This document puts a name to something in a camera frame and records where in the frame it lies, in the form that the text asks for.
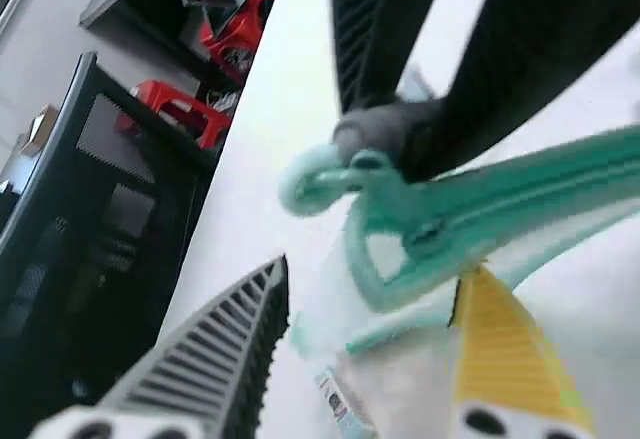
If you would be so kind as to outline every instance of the white wall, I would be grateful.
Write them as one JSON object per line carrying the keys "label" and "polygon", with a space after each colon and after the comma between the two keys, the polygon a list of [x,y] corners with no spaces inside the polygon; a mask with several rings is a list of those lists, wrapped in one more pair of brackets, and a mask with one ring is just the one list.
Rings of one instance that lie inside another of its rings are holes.
{"label": "white wall", "polygon": [[[127,88],[161,79],[193,90],[191,78],[149,52],[135,36],[126,36],[128,47],[123,49],[81,29],[78,19],[88,2],[23,0],[19,5],[0,35],[0,137],[15,140],[42,106],[60,106],[78,57],[86,51],[97,51],[100,65]],[[3,98],[13,111],[10,117],[4,114]]]}

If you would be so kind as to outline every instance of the cardboard box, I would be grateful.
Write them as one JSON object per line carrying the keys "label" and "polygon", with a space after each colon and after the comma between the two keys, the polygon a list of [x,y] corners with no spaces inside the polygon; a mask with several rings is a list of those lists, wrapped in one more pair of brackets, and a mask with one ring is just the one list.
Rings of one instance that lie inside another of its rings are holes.
{"label": "cardboard box", "polygon": [[51,104],[44,107],[31,121],[31,127],[27,131],[27,141],[20,149],[20,153],[29,157],[35,156],[47,143],[53,126],[58,118],[58,109]]}

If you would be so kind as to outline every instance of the teal plastic clothes hanger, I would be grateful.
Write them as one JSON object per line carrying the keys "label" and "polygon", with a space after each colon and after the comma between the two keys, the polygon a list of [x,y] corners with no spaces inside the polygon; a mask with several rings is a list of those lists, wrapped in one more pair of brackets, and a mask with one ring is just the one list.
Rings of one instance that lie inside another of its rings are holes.
{"label": "teal plastic clothes hanger", "polygon": [[[280,199],[307,216],[355,191],[344,225],[346,260],[359,293],[380,313],[484,260],[515,288],[553,257],[640,209],[638,126],[411,185],[379,152],[360,151],[342,164],[335,145],[309,151],[284,175]],[[375,234],[402,244],[404,261],[388,276],[369,254]]]}

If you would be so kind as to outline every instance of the red plastic stool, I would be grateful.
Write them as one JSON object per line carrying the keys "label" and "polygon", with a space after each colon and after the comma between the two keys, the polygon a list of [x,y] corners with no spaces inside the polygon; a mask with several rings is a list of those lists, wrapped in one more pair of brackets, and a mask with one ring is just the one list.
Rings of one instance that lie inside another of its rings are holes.
{"label": "red plastic stool", "polygon": [[200,43],[223,72],[239,85],[244,85],[251,69],[272,2],[246,0],[217,34],[209,21],[205,21],[200,28]]}
{"label": "red plastic stool", "polygon": [[[197,99],[160,81],[145,81],[139,84],[132,94],[153,112],[164,113],[189,131],[195,133],[202,149],[211,149],[224,141],[226,131],[231,126],[231,117],[207,107]],[[117,131],[130,131],[135,123],[125,115],[116,120]]]}

